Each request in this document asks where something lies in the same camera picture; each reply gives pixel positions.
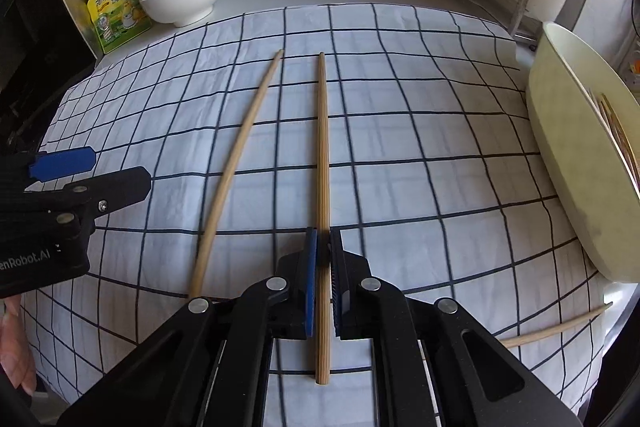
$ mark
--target plaid tablecloth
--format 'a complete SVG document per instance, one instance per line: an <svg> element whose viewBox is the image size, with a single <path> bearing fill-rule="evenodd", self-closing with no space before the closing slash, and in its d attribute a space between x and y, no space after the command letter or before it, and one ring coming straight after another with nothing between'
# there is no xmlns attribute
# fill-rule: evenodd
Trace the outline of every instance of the plaid tablecloth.
<svg viewBox="0 0 640 427"><path fill-rule="evenodd" d="M97 220L90 274L23 299L38 371L69 402L184 304L213 190L280 48L286 58L234 178L205 295L232 298L268 277L315 223L324 52L331 222L376 277L413 298L452 296L500 337L602 304L602 277L542 163L503 29L412 6L247 13L95 71L66 93L47 132L44 150L98 153L94 171L74 179L137 165L153 177L143 203ZM596 319L513 352L577 410L603 340ZM310 344L276 342L265 425L373 425L369 341L334 341L325 387L310 377Z"/></svg>

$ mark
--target wooden sticks in tray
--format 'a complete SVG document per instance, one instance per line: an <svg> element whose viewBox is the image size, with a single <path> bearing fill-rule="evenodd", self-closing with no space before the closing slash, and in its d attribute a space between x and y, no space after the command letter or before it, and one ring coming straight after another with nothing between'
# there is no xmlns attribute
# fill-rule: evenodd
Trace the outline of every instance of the wooden sticks in tray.
<svg viewBox="0 0 640 427"><path fill-rule="evenodd" d="M625 130L620 123L620 119L613 109L607 95L604 93L595 94L591 89L588 90L591 101L598 109L600 115L607 124L607 128L613 137L613 140L618 145L622 157L625 160L626 166L631 172L631 178L636 182L636 187L640 188L640 168L638 168L638 158L636 157L634 150L631 148L631 144L626 137Z"/></svg>

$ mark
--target human hand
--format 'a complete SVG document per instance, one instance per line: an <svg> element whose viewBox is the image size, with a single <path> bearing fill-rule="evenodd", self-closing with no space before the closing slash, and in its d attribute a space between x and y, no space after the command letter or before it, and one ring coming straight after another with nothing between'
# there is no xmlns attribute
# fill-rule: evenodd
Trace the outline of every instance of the human hand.
<svg viewBox="0 0 640 427"><path fill-rule="evenodd" d="M20 296L4 299L6 310L0 322L0 363L14 387L30 396L36 389L36 367L20 320Z"/></svg>

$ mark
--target chopstick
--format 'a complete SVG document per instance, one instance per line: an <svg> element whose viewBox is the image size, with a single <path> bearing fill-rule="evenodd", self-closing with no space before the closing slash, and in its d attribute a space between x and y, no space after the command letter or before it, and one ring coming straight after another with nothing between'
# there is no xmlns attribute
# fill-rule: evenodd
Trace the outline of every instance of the chopstick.
<svg viewBox="0 0 640 427"><path fill-rule="evenodd" d="M601 315L603 312L608 310L613 306L613 302L607 303L604 306L600 306L593 311L585 313L583 315L579 315L578 317L574 317L567 322L560 323L555 326L551 326L549 328L545 328L544 330L534 331L533 333L527 333L526 335L520 335L519 337L512 337L510 339L503 339L500 342L504 347L516 347L523 346L524 344L530 344L532 342L542 341L544 339L548 339L554 335L558 335L563 331L570 330L571 328L575 328L580 324L590 321L595 317Z"/></svg>
<svg viewBox="0 0 640 427"><path fill-rule="evenodd" d="M618 118L613 106L604 93L596 95L591 91L591 89L589 89L588 94L605 121L614 142L620 149L623 160L631 173L631 178L633 179L636 187L640 188L640 168L638 166L638 159L628 138L626 137L625 130L620 123L620 118Z"/></svg>
<svg viewBox="0 0 640 427"><path fill-rule="evenodd" d="M316 383L329 383L331 368L331 267L329 242L329 111L324 53L318 56L318 171L316 223L318 229L318 289L316 291Z"/></svg>
<svg viewBox="0 0 640 427"><path fill-rule="evenodd" d="M207 271L207 264L209 262L213 240L216 238L216 232L218 231L218 222L222 215L222 210L225 208L226 195L229 192L231 181L236 173L236 168L238 167L240 156L242 156L244 144L246 144L246 140L249 138L249 133L251 132L251 127L254 125L255 117L258 114L258 110L260 109L264 95L267 93L267 88L269 87L273 73L278 67L278 63L282 58L283 53L284 51L280 50L273 57L273 60L271 60L269 69L264 74L262 81L260 82L260 87L258 87L258 91L255 93L254 99L244 115L244 120L242 121L242 126L238 132L238 137L236 137L233 149L231 149L229 157L226 160L225 170L223 171L220 181L218 182L218 186L216 187L216 194L213 197L213 202L211 203L211 211L207 218L204 235L202 236L202 242L200 244L200 248L198 248L198 254L196 256L196 263L193 267L193 275L191 276L191 283L189 285L190 299L199 297L202 294L202 284Z"/></svg>

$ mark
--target yellow snack bag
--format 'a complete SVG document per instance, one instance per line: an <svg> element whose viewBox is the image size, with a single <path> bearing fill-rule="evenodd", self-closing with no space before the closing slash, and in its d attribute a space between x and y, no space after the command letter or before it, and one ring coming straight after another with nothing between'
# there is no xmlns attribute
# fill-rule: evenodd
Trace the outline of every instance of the yellow snack bag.
<svg viewBox="0 0 640 427"><path fill-rule="evenodd" d="M140 0L89 0L89 15L105 53L151 28Z"/></svg>

